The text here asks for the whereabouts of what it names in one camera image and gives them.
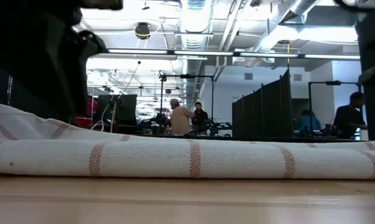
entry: industrial ceiling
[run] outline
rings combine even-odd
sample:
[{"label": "industrial ceiling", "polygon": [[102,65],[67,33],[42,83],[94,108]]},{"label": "industrial ceiling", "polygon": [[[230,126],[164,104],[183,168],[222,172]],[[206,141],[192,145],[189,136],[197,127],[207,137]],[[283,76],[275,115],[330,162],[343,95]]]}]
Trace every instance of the industrial ceiling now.
[{"label": "industrial ceiling", "polygon": [[[75,28],[92,30],[112,49],[340,55],[358,54],[354,24],[361,19],[360,15],[341,10],[332,0],[125,0],[122,11],[84,9],[82,13],[83,20]],[[136,34],[140,23],[148,24],[150,35],[142,38]],[[310,70],[322,62],[291,60],[290,65]],[[158,107],[160,74],[202,75],[205,66],[222,63],[215,56],[98,55],[87,62],[88,84],[97,87],[94,95],[103,90],[99,86],[108,85],[114,93],[138,94],[140,105]],[[286,64],[285,58],[229,58],[223,65],[279,67]],[[216,71],[222,75],[222,69]],[[202,83],[202,78],[168,78],[164,86],[171,89],[171,94],[163,93],[191,106]]]}]

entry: gray hair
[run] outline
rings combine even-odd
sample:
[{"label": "gray hair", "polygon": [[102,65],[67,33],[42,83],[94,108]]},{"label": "gray hair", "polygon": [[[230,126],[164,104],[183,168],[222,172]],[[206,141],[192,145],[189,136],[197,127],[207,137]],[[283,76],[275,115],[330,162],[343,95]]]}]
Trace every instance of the gray hair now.
[{"label": "gray hair", "polygon": [[171,99],[170,101],[169,101],[169,104],[171,105],[171,106],[175,106],[175,105],[177,105],[177,104],[179,104],[179,100],[177,100],[177,99]]}]

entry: blue shirt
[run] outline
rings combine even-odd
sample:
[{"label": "blue shirt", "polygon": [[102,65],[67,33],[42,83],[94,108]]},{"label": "blue shirt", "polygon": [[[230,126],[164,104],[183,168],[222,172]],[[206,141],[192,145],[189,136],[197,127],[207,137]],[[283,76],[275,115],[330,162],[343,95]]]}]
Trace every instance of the blue shirt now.
[{"label": "blue shirt", "polygon": [[[301,115],[298,119],[298,130],[303,131],[305,127],[307,130],[311,128],[309,115]],[[312,116],[312,130],[321,130],[320,122],[315,116]]]}]

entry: wooden table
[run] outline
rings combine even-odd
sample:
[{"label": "wooden table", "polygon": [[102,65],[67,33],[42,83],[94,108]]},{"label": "wooden table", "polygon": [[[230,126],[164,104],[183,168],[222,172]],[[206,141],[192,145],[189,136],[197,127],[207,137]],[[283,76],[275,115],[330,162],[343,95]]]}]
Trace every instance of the wooden table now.
[{"label": "wooden table", "polygon": [[375,223],[375,182],[0,176],[0,224]]}]

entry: man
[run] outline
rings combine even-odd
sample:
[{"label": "man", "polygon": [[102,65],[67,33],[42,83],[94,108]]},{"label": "man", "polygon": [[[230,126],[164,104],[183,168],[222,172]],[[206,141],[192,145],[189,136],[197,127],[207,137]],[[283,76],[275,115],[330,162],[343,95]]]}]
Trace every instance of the man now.
[{"label": "man", "polygon": [[356,130],[367,129],[363,116],[357,110],[364,105],[363,93],[356,92],[349,97],[349,105],[340,106],[336,112],[334,125],[338,130],[338,137],[350,139]]},{"label": "man", "polygon": [[197,102],[194,106],[196,106],[196,110],[194,111],[194,119],[192,119],[193,127],[198,133],[206,132],[208,114],[202,110],[200,102]]},{"label": "man", "polygon": [[173,134],[183,135],[190,131],[189,118],[194,117],[192,111],[183,108],[177,99],[169,101],[171,109],[171,128]]}]

